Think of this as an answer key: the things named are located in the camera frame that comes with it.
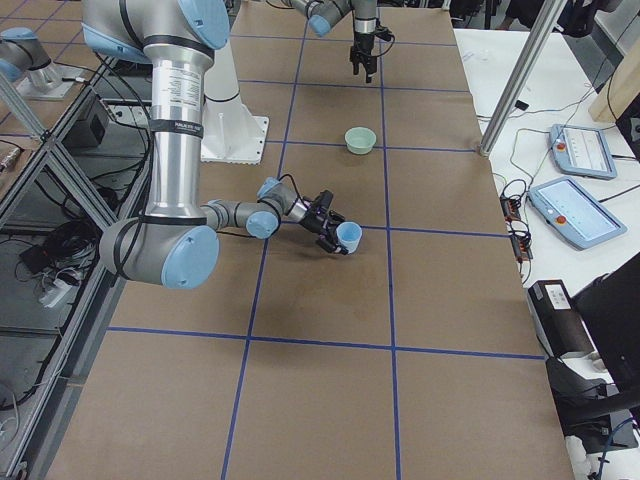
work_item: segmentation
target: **metal frame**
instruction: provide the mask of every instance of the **metal frame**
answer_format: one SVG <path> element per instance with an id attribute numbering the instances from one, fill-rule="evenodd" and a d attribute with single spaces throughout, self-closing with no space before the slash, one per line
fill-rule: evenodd
<path id="1" fill-rule="evenodd" d="M 509 113 L 522 92 L 540 53 L 542 53 L 549 34 L 556 26 L 565 3 L 566 0 L 545 0 L 522 49 L 522 53 L 516 62 L 516 66 L 511 73 L 511 77 L 509 77 L 502 97 L 498 101 L 496 110 L 491 116 L 491 121 L 487 125 L 485 134 L 482 137 L 482 143 L 478 147 L 480 155 L 488 157 L 498 141 L 498 137 L 509 119 Z"/>
<path id="2" fill-rule="evenodd" d="M 100 71 L 94 75 L 92 86 L 101 77 Z M 92 90 L 92 87 L 85 87 L 62 118 L 48 131 L 14 86 L 0 74 L 0 98 L 7 103 L 29 133 L 41 141 L 21 175 L 4 198 L 0 199 L 0 228 L 45 166 L 61 180 L 69 194 L 85 209 L 98 228 L 104 230 L 117 220 L 87 175 L 62 145 L 62 139 L 86 102 L 91 99 Z M 143 183 L 144 175 L 141 175 L 123 205 L 122 215 L 129 215 L 136 207 Z M 21 422 L 17 437 L 19 440 L 4 452 L 5 460 L 0 465 L 0 471 L 7 475 L 6 478 L 16 477 L 25 470 L 25 461 L 30 478 L 41 478 L 46 474 L 79 399 L 84 378 L 93 363 L 124 283 L 123 280 L 114 279 L 101 264 L 95 267 L 88 278 L 84 290 L 79 293 L 81 296 L 78 297 L 65 335 L 44 373 L 46 383 L 38 388 L 29 402 L 20 407 L 24 423 Z M 60 378 L 62 372 L 68 380 Z"/>

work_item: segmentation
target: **white cable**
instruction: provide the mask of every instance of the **white cable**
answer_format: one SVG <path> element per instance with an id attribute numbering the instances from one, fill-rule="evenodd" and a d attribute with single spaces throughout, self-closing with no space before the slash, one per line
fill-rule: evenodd
<path id="1" fill-rule="evenodd" d="M 13 435 L 11 436 L 11 438 L 7 441 L 6 445 L 2 448 L 0 448 L 0 453 L 4 452 L 4 450 L 11 444 L 11 442 L 13 442 L 13 440 L 16 438 L 16 436 L 18 435 L 18 430 L 20 430 L 20 412 L 18 411 L 18 401 L 16 400 L 16 394 L 13 393 L 13 390 L 11 390 L 5 383 L 0 382 L 0 386 L 2 386 L 5 390 L 7 390 L 10 394 L 11 394 L 11 399 L 13 400 L 13 412 L 14 412 L 14 416 L 5 420 L 4 422 L 2 422 L 0 424 L 0 433 L 3 433 L 4 430 L 4 426 L 5 424 L 9 421 L 9 420 L 15 420 L 16 422 L 16 429 L 13 432 Z"/>

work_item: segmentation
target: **metal pole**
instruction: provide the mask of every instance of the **metal pole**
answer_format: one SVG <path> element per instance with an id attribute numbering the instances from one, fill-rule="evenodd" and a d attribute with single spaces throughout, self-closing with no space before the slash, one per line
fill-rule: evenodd
<path id="1" fill-rule="evenodd" d="M 547 43 L 549 34 L 555 27 L 565 4 L 566 0 L 545 0 L 536 23 L 534 23 L 527 42 L 522 49 L 520 58 L 518 58 L 516 66 L 511 72 L 511 77 L 502 93 L 502 97 L 500 97 L 498 106 L 493 112 L 487 130 L 482 137 L 482 143 L 478 147 L 480 155 L 488 157 L 491 153 L 500 136 L 500 132 L 502 132 L 505 123 L 509 119 L 509 112 L 511 112 L 518 96 L 522 92 L 529 74 Z"/>
<path id="2" fill-rule="evenodd" d="M 484 29 L 491 30 L 491 16 L 493 15 L 493 3 L 495 0 L 484 2 Z"/>

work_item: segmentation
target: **light blue joint cap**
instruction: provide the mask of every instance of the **light blue joint cap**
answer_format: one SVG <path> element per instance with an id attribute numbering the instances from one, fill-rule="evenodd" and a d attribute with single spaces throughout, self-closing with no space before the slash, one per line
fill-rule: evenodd
<path id="1" fill-rule="evenodd" d="M 254 212 L 247 219 L 247 232 L 264 240 L 278 229 L 278 218 L 271 212 Z"/>
<path id="2" fill-rule="evenodd" d="M 15 82 L 20 78 L 22 72 L 13 63 L 9 63 L 6 60 L 0 58 L 0 72 L 4 73 L 4 76 L 9 79 L 10 82 Z"/>
<path id="3" fill-rule="evenodd" d="M 320 15 L 312 15 L 309 19 L 309 26 L 319 37 L 324 37 L 331 31 L 331 24 L 327 22 L 326 18 Z"/>
<path id="4" fill-rule="evenodd" d="M 2 40 L 37 40 L 38 36 L 33 33 L 33 30 L 27 27 L 14 27 L 8 28 L 2 33 L 0 33 L 0 38 Z"/>
<path id="5" fill-rule="evenodd" d="M 185 233 L 173 246 L 162 266 L 162 285 L 196 288 L 216 268 L 220 241 L 213 229 L 200 225 Z"/>
<path id="6" fill-rule="evenodd" d="M 121 42 L 117 38 L 110 37 L 104 33 L 82 24 L 85 43 L 98 53 L 127 60 L 133 63 L 151 63 L 147 56 L 131 45 Z"/>
<path id="7" fill-rule="evenodd" d="M 222 0 L 178 0 L 184 18 L 193 32 L 214 50 L 229 39 L 229 17 Z"/>
<path id="8" fill-rule="evenodd" d="M 258 199 L 260 198 L 264 198 L 264 196 L 269 193 L 269 191 L 277 186 L 280 185 L 280 181 L 276 180 L 273 177 L 267 177 L 267 179 L 264 181 L 264 183 L 262 184 L 262 186 L 260 187 L 260 190 L 258 190 Z"/>

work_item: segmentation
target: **sticker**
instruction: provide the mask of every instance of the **sticker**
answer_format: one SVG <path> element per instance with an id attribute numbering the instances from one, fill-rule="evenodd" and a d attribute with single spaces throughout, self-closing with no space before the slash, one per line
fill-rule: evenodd
<path id="1" fill-rule="evenodd" d="M 161 65 L 153 69 L 153 78 L 154 83 L 157 82 L 153 92 L 154 105 L 200 111 L 202 75 L 183 68 Z"/>
<path id="2" fill-rule="evenodd" d="M 564 294 L 562 285 L 545 285 L 544 288 L 547 289 L 547 294 L 549 295 L 549 300 L 551 300 L 553 308 L 556 310 L 571 310 L 571 305 L 569 305 L 569 300 L 567 300 L 567 296 Z"/>
<path id="3" fill-rule="evenodd" d="M 542 300 L 542 290 L 540 290 L 540 285 L 538 285 L 537 282 L 533 284 L 533 293 L 536 294 L 536 298 L 538 299 L 538 301 Z"/>

